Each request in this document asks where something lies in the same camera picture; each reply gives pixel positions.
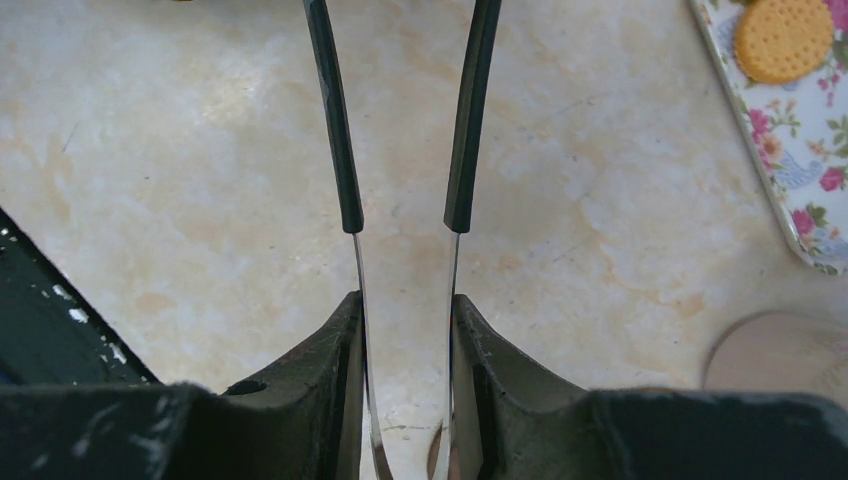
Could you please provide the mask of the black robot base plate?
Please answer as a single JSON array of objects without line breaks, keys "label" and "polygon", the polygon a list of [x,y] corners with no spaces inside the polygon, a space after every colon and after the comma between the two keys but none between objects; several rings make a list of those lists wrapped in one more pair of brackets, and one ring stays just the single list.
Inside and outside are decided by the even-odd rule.
[{"label": "black robot base plate", "polygon": [[120,335],[2,212],[1,383],[157,381]]}]

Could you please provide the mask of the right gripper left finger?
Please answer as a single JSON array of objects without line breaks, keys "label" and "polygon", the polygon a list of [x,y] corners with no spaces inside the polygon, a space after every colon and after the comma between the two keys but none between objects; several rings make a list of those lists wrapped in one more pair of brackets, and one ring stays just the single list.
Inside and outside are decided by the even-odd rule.
[{"label": "right gripper left finger", "polygon": [[363,300],[221,394],[171,385],[5,386],[5,479],[356,479]]}]

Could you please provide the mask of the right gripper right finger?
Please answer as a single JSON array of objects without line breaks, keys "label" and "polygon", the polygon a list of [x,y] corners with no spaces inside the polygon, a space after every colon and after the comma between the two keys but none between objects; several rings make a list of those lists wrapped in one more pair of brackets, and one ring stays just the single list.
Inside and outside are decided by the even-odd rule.
[{"label": "right gripper right finger", "polygon": [[800,393],[585,390],[452,301],[463,479],[843,479],[847,415]]}]

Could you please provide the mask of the black handled steel tongs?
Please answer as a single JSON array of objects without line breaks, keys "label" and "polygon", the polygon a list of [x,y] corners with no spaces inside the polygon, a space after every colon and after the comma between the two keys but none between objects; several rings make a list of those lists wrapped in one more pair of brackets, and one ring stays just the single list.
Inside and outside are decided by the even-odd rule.
[{"label": "black handled steel tongs", "polygon": [[[353,239],[359,290],[366,290],[359,235],[363,207],[350,136],[343,81],[328,13],[323,1],[307,1],[305,15],[322,93],[342,229]],[[480,138],[489,72],[501,4],[478,1],[474,6],[462,69],[443,222],[451,232],[446,297],[446,350],[443,418],[437,432],[433,476],[450,476],[454,415],[453,299],[456,294],[460,238],[470,230]]]}]

